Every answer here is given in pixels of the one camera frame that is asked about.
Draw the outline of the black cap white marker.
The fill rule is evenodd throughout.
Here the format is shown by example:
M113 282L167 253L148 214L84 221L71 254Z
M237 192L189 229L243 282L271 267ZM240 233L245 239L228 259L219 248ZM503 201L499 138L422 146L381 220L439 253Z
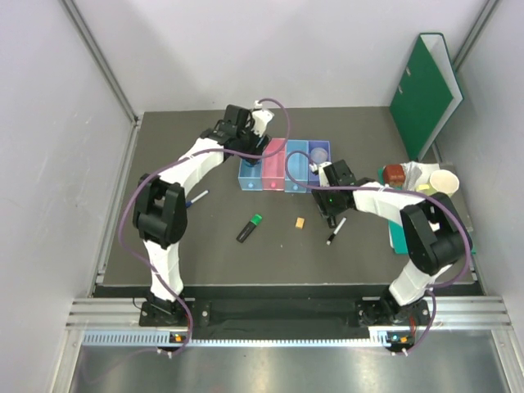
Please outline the black cap white marker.
M335 239L335 237L337 236L337 234L340 232L341 228L343 227L343 225L346 223L346 220L347 218L346 217L343 217L340 221L340 223L335 227L335 229L333 230L333 232L330 234L330 236L328 237L327 241L326 241L326 244L328 246L330 246L333 242L333 240Z

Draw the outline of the purple drawer box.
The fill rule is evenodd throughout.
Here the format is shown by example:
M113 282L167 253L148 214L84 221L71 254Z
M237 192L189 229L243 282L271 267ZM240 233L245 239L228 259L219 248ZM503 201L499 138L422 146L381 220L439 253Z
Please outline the purple drawer box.
M320 165L331 160L331 148L329 141L309 140L309 157L316 164ZM308 184L319 186L320 180L317 174L309 172Z

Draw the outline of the teal blue drawer box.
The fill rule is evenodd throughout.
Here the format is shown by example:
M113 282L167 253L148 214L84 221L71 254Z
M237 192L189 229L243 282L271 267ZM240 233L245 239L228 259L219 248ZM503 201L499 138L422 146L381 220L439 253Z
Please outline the teal blue drawer box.
M288 140L286 145L286 156L294 151L308 153L309 143L306 140ZM291 176L299 183L307 183L309 176L309 161L306 156L299 153L292 154L287 162L287 168ZM294 183L285 174L284 191L290 193L306 193L306 188Z

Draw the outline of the pink drawer box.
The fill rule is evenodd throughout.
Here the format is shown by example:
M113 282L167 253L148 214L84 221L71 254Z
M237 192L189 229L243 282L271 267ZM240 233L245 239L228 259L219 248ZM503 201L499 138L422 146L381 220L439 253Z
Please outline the pink drawer box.
M262 185L264 190L283 191L285 186L285 147L284 138L273 138L265 148L264 154L269 155L276 152L275 155L263 159L262 168Z

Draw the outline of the green cap black highlighter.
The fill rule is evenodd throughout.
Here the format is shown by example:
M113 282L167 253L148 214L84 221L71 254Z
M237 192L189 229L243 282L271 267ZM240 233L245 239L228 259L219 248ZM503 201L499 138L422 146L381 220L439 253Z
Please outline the green cap black highlighter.
M252 234L252 232L258 227L261 221L262 221L262 216L259 214L255 214L250 219L250 221L245 225L245 227L241 230L241 232L237 235L236 240L240 243L243 243Z

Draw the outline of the blue cap white marker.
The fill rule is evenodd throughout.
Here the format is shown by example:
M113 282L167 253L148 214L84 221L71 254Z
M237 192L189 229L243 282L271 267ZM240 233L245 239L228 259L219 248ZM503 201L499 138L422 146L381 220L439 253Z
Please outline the blue cap white marker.
M187 201L186 204L185 204L186 208L189 208L190 206L194 205L200 199L202 199L203 197L208 195L209 192L210 192L209 190L205 190L205 191L199 193L197 196L193 197L190 201Z

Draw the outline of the blue paint jar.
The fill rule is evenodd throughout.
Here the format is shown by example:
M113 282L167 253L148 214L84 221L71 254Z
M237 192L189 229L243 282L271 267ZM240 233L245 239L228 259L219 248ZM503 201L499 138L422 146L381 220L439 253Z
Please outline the blue paint jar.
M260 154L245 154L243 156L243 160L249 165L249 166L256 166L261 161L261 155Z

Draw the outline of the light blue drawer box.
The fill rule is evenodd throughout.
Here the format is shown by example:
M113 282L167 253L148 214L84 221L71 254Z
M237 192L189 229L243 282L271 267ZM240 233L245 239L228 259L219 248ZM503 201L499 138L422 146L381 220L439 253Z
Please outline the light blue drawer box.
M240 189L247 192L262 191L262 169L262 160L259 160L256 165L251 165L247 160L241 160L237 176Z

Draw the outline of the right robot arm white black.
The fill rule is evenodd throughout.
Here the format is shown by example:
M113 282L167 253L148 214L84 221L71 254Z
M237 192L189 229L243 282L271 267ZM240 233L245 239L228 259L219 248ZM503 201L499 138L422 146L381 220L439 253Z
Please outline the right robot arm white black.
M337 216L347 210L376 215L403 229L409 260L378 301L360 303L363 325L402 323L440 275L462 258L471 257L472 240L445 193L424 196L370 178L357 179L344 160L309 167L319 178L312 195L334 231L342 226Z

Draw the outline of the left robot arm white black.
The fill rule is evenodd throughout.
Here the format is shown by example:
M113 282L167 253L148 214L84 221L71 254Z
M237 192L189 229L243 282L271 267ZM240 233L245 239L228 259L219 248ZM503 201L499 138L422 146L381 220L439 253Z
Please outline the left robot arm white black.
M187 193L233 151L262 155L271 140L265 131L272 119L273 113L258 102L251 110L229 105L223 119L201 133L180 164L146 181L133 208L133 226L154 268L150 293L141 308L141 326L187 322L186 306L176 299L183 291L178 249L187 228Z

